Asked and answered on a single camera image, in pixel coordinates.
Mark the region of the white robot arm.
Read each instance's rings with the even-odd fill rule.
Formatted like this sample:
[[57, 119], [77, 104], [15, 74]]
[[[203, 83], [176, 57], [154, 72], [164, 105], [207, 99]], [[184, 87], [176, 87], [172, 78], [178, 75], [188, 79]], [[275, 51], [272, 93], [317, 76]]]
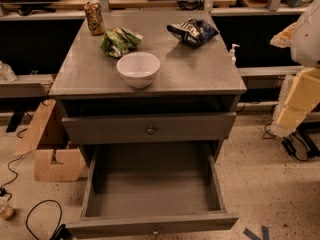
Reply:
[[271, 132], [287, 137], [320, 103], [320, 0], [314, 0], [295, 23], [275, 35], [270, 44], [290, 48], [302, 70], [287, 75], [273, 114]]

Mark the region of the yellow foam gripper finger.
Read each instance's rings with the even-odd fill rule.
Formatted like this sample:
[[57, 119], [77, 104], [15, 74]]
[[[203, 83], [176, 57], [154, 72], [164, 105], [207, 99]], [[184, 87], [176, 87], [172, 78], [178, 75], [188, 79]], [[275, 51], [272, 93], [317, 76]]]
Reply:
[[270, 44], [279, 48], [290, 47], [295, 25], [296, 23], [292, 23], [284, 30], [274, 35], [270, 40]]
[[295, 76], [287, 75], [273, 114], [271, 132], [279, 137], [289, 136], [319, 103], [319, 69], [304, 67]]

